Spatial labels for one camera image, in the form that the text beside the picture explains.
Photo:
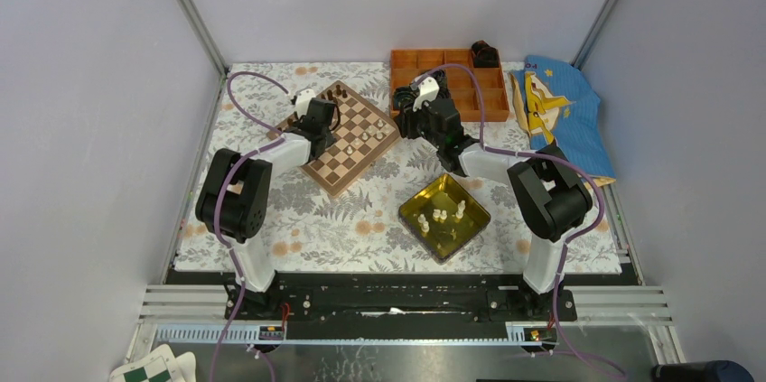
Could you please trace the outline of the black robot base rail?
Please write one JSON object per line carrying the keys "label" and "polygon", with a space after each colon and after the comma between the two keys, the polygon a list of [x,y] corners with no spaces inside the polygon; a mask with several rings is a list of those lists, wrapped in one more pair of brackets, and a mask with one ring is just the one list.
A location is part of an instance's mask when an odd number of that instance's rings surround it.
{"label": "black robot base rail", "polygon": [[289,340],[500,340],[508,323],[578,318],[571,291],[538,295],[520,275],[278,273],[264,292],[232,275],[182,274],[148,287],[146,315],[274,321]]}

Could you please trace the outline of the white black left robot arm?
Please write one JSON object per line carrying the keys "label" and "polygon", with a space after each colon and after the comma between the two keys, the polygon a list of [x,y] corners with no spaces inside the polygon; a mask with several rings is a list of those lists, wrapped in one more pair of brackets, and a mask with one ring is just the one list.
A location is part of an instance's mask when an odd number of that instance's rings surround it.
{"label": "white black left robot arm", "polygon": [[340,107],[310,99],[298,118],[270,143],[243,154],[219,149],[207,171],[195,206],[196,219],[228,250],[234,265],[238,299],[260,320],[277,314],[278,292],[270,289],[276,270],[256,234],[266,219],[271,181],[308,164],[335,143],[333,124]]}

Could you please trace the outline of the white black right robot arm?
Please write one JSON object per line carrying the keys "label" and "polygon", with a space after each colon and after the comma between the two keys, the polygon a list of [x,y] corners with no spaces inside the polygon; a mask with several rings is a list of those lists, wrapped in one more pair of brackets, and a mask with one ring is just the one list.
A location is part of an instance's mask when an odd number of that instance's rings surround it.
{"label": "white black right robot arm", "polygon": [[518,296],[523,316],[539,321],[554,308],[550,293],[563,278],[565,245],[589,231],[586,215],[593,198],[584,172],[550,144],[539,151],[504,151],[481,144],[464,132],[449,98],[422,101],[410,93],[396,96],[394,120],[406,139],[431,144],[447,172],[507,184],[533,238],[523,279],[527,290]]}

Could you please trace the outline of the gold metal tin tray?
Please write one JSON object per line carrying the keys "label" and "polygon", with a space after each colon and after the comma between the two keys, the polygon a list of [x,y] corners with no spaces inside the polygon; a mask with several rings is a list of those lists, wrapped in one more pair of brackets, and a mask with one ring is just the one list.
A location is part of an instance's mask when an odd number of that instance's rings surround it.
{"label": "gold metal tin tray", "polygon": [[398,208],[400,222],[438,264],[444,264],[488,227],[490,213],[445,173]]}

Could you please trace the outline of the blue pikachu cloth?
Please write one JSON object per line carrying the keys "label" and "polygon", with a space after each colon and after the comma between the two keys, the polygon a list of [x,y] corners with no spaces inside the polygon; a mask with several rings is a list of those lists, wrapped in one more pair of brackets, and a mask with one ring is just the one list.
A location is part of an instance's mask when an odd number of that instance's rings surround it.
{"label": "blue pikachu cloth", "polygon": [[509,73],[509,81],[516,119],[531,149],[555,144],[597,185],[616,181],[598,128],[601,99],[579,69],[528,55]]}

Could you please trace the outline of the orange compartment tray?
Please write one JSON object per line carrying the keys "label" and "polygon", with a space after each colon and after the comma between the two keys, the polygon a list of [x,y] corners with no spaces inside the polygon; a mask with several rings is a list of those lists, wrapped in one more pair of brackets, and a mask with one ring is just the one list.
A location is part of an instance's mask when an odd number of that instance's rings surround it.
{"label": "orange compartment tray", "polygon": [[464,49],[394,49],[390,52],[390,89],[394,96],[397,88],[409,85],[423,72],[445,63],[455,63],[470,69],[445,70],[447,90],[463,122],[481,119],[480,103],[484,104],[486,122],[505,122],[509,118],[510,104],[505,89],[501,66],[491,68],[473,65],[472,51]]}

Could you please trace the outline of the wooden chess board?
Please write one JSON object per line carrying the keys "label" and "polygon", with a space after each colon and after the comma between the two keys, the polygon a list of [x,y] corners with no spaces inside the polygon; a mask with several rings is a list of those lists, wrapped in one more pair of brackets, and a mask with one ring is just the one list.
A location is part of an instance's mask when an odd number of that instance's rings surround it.
{"label": "wooden chess board", "polygon": [[[340,84],[346,89],[346,98],[335,96],[333,90],[336,84]],[[322,155],[310,155],[310,143],[307,140],[309,144],[308,161],[302,165],[302,169],[328,195],[337,197],[358,180],[380,156],[397,143],[400,136],[397,126],[389,116],[347,84],[336,81],[316,94],[316,98],[330,100],[339,109],[332,120],[332,133],[336,138],[336,143]],[[286,133],[289,139],[295,140],[298,135],[292,132],[292,123],[297,119],[293,112],[292,115],[277,124],[276,130],[269,132],[267,136],[270,139],[276,139],[280,134]],[[382,131],[385,134],[384,139],[379,141],[375,135],[369,135],[369,140],[363,142],[360,139],[361,134],[367,132],[369,126],[376,127],[376,122],[379,119],[384,122],[384,126],[380,129],[377,128],[376,133]],[[355,138],[359,138],[363,142],[359,149],[355,149],[352,145]]]}

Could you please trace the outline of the dark blue cylinder object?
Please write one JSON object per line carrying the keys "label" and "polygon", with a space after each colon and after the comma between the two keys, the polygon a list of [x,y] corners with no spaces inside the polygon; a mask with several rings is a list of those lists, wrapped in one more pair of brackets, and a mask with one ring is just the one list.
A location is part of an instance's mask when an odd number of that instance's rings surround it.
{"label": "dark blue cylinder object", "polygon": [[752,374],[731,360],[658,364],[650,371],[652,381],[753,382]]}

